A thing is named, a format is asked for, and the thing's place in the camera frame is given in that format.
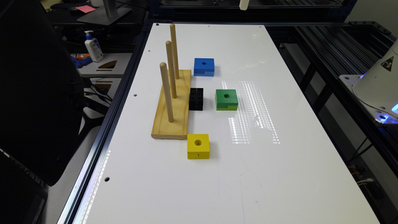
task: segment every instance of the blue block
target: blue block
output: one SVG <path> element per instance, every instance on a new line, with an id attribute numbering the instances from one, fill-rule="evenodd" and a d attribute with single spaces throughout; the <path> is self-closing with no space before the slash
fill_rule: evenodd
<path id="1" fill-rule="evenodd" d="M 195 58 L 195 66 L 193 68 L 194 76 L 214 76 L 214 59 L 213 58 Z"/>

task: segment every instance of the pink object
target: pink object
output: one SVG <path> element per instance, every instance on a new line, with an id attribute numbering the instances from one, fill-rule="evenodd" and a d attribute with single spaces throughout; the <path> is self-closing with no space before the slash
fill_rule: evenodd
<path id="1" fill-rule="evenodd" d="M 87 12 L 92 12 L 95 10 L 95 8 L 91 7 L 91 6 L 79 6 L 76 7 L 77 9 L 79 9 L 80 11 L 87 13 Z"/>

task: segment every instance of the black block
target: black block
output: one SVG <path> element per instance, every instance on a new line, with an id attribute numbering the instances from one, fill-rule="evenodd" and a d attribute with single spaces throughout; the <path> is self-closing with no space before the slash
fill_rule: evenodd
<path id="1" fill-rule="evenodd" d="M 189 110 L 203 111 L 203 88 L 191 88 Z"/>

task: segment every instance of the pump bottle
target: pump bottle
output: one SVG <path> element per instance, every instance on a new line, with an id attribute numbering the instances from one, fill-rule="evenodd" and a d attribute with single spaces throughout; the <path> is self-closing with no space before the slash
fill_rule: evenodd
<path id="1" fill-rule="evenodd" d="M 85 41 L 85 45 L 88 50 L 88 53 L 91 56 L 91 59 L 93 59 L 93 62 L 100 62 L 102 58 L 104 58 L 104 55 L 102 54 L 98 40 L 91 36 L 90 34 L 91 32 L 93 31 L 92 30 L 85 31 L 87 38 L 87 40 Z"/>

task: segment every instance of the square block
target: square block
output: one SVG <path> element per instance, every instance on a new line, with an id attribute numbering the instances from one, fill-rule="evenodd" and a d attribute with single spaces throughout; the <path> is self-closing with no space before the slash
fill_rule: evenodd
<path id="1" fill-rule="evenodd" d="M 236 106 L 238 108 L 238 96 L 236 90 L 216 90 L 216 108 L 228 108 Z"/>
<path id="2" fill-rule="evenodd" d="M 217 108 L 217 110 L 238 110 L 238 106 L 227 106 L 227 108 Z"/>
<path id="3" fill-rule="evenodd" d="M 203 110 L 203 88 L 191 88 L 189 110 Z"/>
<path id="4" fill-rule="evenodd" d="M 194 76 L 213 77 L 214 71 L 215 64 L 213 58 L 195 58 L 195 65 L 193 67 Z"/>
<path id="5" fill-rule="evenodd" d="M 188 134 L 188 159 L 209 159 L 210 143 L 208 134 Z"/>

